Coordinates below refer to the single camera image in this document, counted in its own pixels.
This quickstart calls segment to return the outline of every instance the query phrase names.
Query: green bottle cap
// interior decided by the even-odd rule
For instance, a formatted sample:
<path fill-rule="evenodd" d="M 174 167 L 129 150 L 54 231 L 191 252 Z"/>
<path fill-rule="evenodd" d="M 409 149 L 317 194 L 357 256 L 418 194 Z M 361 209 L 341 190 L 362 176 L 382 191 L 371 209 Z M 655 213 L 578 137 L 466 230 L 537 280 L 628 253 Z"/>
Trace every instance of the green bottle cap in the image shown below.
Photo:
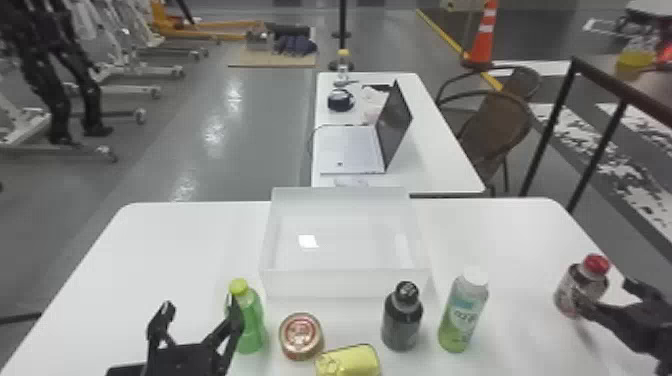
<path fill-rule="evenodd" d="M 244 278 L 236 278 L 229 284 L 229 292 L 234 296 L 245 295 L 248 288 Z"/>

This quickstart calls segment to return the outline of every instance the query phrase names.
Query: black bottle cap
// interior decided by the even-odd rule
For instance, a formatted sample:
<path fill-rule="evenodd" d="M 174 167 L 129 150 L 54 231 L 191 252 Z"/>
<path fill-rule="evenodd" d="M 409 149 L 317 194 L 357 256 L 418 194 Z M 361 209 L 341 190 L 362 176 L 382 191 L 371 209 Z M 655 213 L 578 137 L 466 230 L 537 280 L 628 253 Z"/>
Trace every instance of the black bottle cap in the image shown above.
<path fill-rule="evenodd" d="M 394 298 L 402 304 L 415 304 L 418 301 L 418 286 L 410 281 L 401 281 L 394 290 Z"/>

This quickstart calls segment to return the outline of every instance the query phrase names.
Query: laptop screen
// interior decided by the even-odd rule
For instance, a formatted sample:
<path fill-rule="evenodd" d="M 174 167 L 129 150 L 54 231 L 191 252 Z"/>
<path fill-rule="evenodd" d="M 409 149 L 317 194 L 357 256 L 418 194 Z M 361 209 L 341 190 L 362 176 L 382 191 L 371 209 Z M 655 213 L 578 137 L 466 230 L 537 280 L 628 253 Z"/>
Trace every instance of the laptop screen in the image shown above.
<path fill-rule="evenodd" d="M 403 94 L 401 94 L 399 83 L 395 81 L 376 123 L 376 134 L 385 169 L 390 165 L 394 154 L 399 149 L 401 140 L 411 125 L 411 120 L 413 120 L 411 111 L 408 109 Z"/>

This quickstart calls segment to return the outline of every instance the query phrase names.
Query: yellow floor line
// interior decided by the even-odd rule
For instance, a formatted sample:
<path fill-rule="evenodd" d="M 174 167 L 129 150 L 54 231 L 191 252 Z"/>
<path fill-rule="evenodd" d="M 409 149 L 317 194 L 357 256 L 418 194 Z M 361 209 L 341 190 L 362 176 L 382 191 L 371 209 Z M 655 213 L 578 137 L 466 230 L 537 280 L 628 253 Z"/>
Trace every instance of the yellow floor line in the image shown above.
<path fill-rule="evenodd" d="M 434 21 L 432 21 L 429 17 L 427 17 L 427 15 L 426 15 L 423 11 L 421 11 L 420 9 L 416 9 L 416 10 L 415 10 L 415 13 L 417 13 L 418 16 L 420 16 L 420 18 L 422 18 L 422 19 L 427 23 L 427 25 L 429 25 L 429 27 L 432 28 L 432 30 L 434 30 L 437 34 L 439 34 L 439 36 L 440 36 L 443 40 L 445 40 L 451 47 L 453 47 L 453 49 L 454 49 L 458 54 L 462 52 L 462 47 L 460 46 L 460 44 L 457 43 L 457 42 L 455 41 L 455 39 L 451 38 L 450 35 L 446 34 L 445 31 L 441 30 L 441 28 L 439 27 L 439 25 L 435 24 Z M 468 57 L 469 57 L 469 53 L 468 53 L 468 52 L 465 52 L 465 53 L 464 53 L 464 56 L 468 58 Z M 494 78 L 494 77 L 492 77 L 491 75 L 489 75 L 487 72 L 483 72 L 483 73 L 481 73 L 481 77 L 483 77 L 483 79 L 484 79 L 488 84 L 490 84 L 490 86 L 492 86 L 493 89 L 495 89 L 495 90 L 502 90 L 502 83 L 499 82 L 496 78 Z"/>

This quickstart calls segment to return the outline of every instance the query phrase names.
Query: laptop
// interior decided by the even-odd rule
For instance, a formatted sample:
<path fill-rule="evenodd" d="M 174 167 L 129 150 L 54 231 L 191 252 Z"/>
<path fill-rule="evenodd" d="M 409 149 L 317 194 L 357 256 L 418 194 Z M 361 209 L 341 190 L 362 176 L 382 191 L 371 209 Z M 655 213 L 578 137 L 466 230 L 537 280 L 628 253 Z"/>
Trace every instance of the laptop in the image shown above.
<path fill-rule="evenodd" d="M 384 174 L 413 116 L 394 82 L 375 126 L 325 126 L 317 131 L 321 174 Z"/>

